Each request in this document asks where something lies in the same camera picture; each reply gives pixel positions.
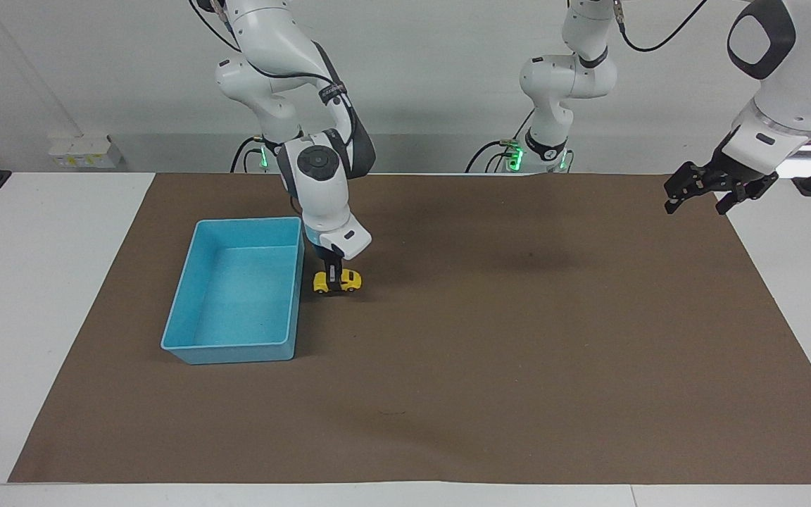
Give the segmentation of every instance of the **blue plastic tray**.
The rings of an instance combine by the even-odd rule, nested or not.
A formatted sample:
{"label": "blue plastic tray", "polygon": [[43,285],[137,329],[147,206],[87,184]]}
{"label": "blue plastic tray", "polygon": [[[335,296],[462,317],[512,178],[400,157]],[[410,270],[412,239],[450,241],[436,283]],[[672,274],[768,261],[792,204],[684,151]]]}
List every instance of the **blue plastic tray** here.
{"label": "blue plastic tray", "polygon": [[299,218],[199,222],[161,348],[190,365],[292,359],[303,251]]}

